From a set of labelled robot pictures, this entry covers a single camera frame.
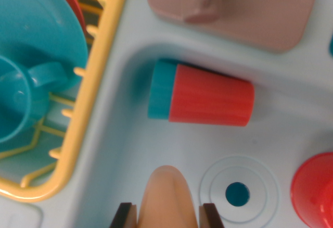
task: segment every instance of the toy cup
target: toy cup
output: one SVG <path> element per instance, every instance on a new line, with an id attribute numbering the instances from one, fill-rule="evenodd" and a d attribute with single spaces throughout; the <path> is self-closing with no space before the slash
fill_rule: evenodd
<path id="1" fill-rule="evenodd" d="M 36 124 L 47 113 L 49 91 L 67 79 L 59 62 L 27 68 L 0 55 L 0 143 Z"/>
<path id="2" fill-rule="evenodd" d="M 253 105 L 254 87 L 250 82 L 163 60 L 155 65 L 150 118 L 245 126 Z"/>
<path id="3" fill-rule="evenodd" d="M 297 215 L 309 227 L 333 227 L 333 153 L 319 154 L 301 165 L 290 196 Z"/>

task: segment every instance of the blue plate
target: blue plate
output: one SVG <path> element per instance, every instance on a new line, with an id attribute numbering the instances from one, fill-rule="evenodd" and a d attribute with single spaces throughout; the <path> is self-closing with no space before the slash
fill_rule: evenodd
<path id="1" fill-rule="evenodd" d="M 26 67 L 55 60 L 69 78 L 55 91 L 79 82 L 74 67 L 85 68 L 84 33 L 66 0 L 0 0 L 0 54 L 14 52 Z"/>

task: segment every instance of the drain hole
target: drain hole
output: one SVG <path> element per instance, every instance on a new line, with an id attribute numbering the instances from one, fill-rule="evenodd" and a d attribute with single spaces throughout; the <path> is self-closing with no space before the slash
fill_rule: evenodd
<path id="1" fill-rule="evenodd" d="M 235 182 L 228 186 L 225 191 L 225 197 L 231 205 L 240 207 L 249 201 L 250 191 L 246 185 L 240 182 Z"/>

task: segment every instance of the sink drain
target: sink drain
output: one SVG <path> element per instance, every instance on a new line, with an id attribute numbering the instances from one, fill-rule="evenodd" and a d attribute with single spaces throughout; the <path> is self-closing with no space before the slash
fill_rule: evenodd
<path id="1" fill-rule="evenodd" d="M 275 214 L 278 188 L 261 163 L 248 157 L 227 157 L 203 176 L 200 201 L 214 203 L 228 227 L 260 228 Z"/>
<path id="2" fill-rule="evenodd" d="M 246 185 L 240 182 L 230 184 L 225 191 L 225 197 L 233 206 L 243 206 L 250 199 L 250 191 Z"/>

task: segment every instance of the toy dish rack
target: toy dish rack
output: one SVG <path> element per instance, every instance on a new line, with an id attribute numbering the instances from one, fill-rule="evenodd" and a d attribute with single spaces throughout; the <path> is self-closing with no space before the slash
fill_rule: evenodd
<path id="1" fill-rule="evenodd" d="M 90 34 L 87 67 L 74 69 L 83 78 L 80 89 L 77 97 L 75 89 L 51 94 L 47 116 L 10 141 L 20 148 L 0 153 L 0 194 L 14 200 L 37 202 L 53 196 L 67 184 L 76 164 L 125 0 L 78 1 Z"/>

